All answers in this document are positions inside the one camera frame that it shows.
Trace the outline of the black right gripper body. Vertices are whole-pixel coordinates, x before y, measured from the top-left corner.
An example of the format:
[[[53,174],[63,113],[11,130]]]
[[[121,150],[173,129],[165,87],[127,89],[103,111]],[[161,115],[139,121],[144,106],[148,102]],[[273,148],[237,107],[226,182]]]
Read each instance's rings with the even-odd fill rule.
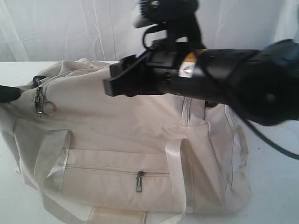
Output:
[[[140,56],[131,55],[121,59],[121,94],[163,95],[171,75],[177,73],[179,63],[185,56],[185,43],[175,43],[169,51],[166,40],[152,43]]]

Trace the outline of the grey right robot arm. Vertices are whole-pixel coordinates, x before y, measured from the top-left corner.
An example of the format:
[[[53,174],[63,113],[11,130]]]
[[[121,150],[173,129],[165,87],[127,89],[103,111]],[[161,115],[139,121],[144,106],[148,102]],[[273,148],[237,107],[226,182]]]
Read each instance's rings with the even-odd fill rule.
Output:
[[[282,40],[263,50],[199,49],[162,42],[121,59],[103,81],[105,93],[173,94],[229,105],[245,119],[273,126],[299,118],[299,45]]]

